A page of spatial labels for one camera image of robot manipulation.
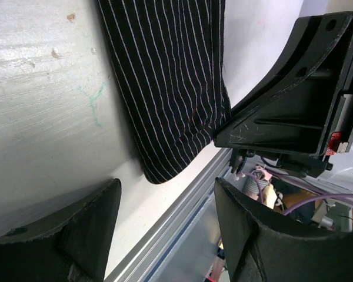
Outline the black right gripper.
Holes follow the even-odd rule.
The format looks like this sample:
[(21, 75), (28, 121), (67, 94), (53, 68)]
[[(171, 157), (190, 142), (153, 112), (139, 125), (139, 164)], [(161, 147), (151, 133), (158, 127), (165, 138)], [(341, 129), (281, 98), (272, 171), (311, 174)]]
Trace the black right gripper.
[(259, 156), (296, 177), (330, 171), (353, 144), (353, 11), (295, 21), (275, 65), (217, 131), (232, 167)]

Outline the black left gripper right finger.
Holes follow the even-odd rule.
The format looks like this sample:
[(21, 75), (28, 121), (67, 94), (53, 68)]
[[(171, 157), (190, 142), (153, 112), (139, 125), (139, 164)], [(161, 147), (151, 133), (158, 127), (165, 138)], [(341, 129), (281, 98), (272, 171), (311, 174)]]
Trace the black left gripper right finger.
[(353, 281), (353, 232), (295, 221), (223, 178), (214, 195), (231, 281)]

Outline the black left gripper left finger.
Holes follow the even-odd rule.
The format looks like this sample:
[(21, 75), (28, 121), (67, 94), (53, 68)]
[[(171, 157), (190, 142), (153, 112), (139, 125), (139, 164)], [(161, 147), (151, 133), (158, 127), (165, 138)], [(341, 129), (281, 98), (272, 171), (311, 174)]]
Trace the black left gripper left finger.
[(0, 236), (0, 281), (103, 281), (120, 199), (121, 182), (111, 179)]

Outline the black striped underwear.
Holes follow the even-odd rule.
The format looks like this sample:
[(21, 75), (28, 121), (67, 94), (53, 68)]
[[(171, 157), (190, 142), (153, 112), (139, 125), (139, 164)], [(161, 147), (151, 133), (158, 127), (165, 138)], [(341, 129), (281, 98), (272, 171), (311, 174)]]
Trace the black striped underwear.
[(146, 179), (181, 173), (229, 119), (224, 1), (99, 1)]

